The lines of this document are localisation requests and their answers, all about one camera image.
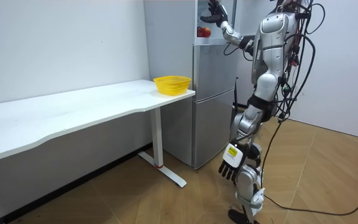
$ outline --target freezer door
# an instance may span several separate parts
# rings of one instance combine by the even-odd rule
[[[240,50],[225,56],[225,48],[226,45],[194,46],[193,89],[196,91],[196,101],[211,98],[234,87],[238,61],[241,59],[238,55]]]
[[[234,90],[214,98],[193,102],[193,166],[200,168],[229,141]]]

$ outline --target white table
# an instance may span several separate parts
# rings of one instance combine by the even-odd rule
[[[80,129],[131,113],[151,111],[154,158],[139,155],[175,181],[186,182],[163,166],[160,107],[195,95],[160,94],[154,82],[136,80],[0,103],[0,159]]]

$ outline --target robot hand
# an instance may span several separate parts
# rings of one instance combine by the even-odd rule
[[[210,0],[208,3],[209,11],[211,12],[210,16],[201,16],[200,19],[203,22],[207,23],[216,23],[216,25],[220,28],[222,22],[227,21],[227,12],[217,0]]]

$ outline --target floor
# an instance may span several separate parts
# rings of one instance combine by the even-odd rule
[[[265,150],[276,126],[269,121],[259,134],[257,142]],[[233,184],[217,172],[221,155],[198,171],[169,154],[164,159],[187,181],[183,189],[134,157],[13,223],[232,223],[227,211],[241,206]],[[264,185],[265,194],[284,206],[348,212],[358,206],[358,138],[286,121],[269,152]],[[346,217],[289,212],[265,199],[257,220],[261,224],[358,223],[358,212]]]

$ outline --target red apple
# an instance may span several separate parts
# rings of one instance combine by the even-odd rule
[[[208,27],[203,28],[203,37],[210,37],[211,36],[211,30]]]

